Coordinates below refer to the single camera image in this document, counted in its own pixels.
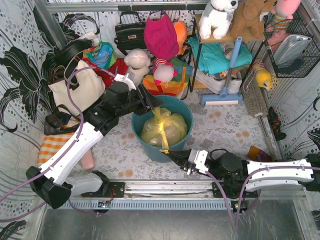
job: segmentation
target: teal towel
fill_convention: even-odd
[[[190,37],[189,44],[192,47],[192,52],[196,58],[198,55],[199,41],[194,37]],[[250,64],[253,59],[252,54],[241,44],[238,57],[234,67],[240,67]],[[201,72],[217,74],[229,69],[230,60],[226,59],[224,52],[220,47],[220,43],[203,43],[199,60],[199,70]]]

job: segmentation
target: white handbag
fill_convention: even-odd
[[[85,67],[89,67],[89,65],[85,61],[80,60],[76,69],[80,70]],[[102,78],[98,76],[93,69],[80,71],[75,76],[78,81],[78,86],[74,90],[70,89],[70,95],[74,103],[83,112],[101,97],[106,86],[102,81]],[[79,115],[79,112],[71,104],[68,98],[67,85],[64,79],[54,81],[49,85],[49,88],[53,92],[53,98],[56,106],[65,105],[66,108],[69,109],[70,113],[75,116]],[[59,108],[59,111],[68,113],[63,108]]]

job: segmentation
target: red cloth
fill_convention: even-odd
[[[168,14],[156,21],[147,19],[144,42],[150,53],[159,59],[169,61],[178,54],[177,33]]]
[[[125,75],[126,71],[128,69],[128,66],[125,64],[125,61],[123,58],[118,58],[115,63],[108,69],[109,72],[113,73],[113,74],[121,74],[121,75]],[[108,88],[111,85],[111,82],[113,81],[113,77],[110,76],[108,73],[101,71],[100,69],[96,68],[95,73],[100,76],[105,84],[105,88]]]

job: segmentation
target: black handbag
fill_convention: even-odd
[[[139,22],[122,24],[123,15],[136,15]],[[116,38],[114,42],[124,55],[127,55],[126,50],[147,48],[144,39],[145,26],[146,23],[141,21],[136,11],[124,11],[121,13],[120,23],[115,26]]]

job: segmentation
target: wire basket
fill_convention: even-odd
[[[271,49],[268,50],[268,54],[276,77],[278,79],[306,77],[319,62],[320,50],[306,28],[302,17],[298,13],[295,13],[292,20],[283,20],[278,23],[275,23],[272,18],[273,15],[269,14],[264,30],[266,39],[264,44],[271,47]],[[291,34],[311,37],[312,40],[298,58],[277,65],[274,59],[274,53],[280,47],[284,38]]]

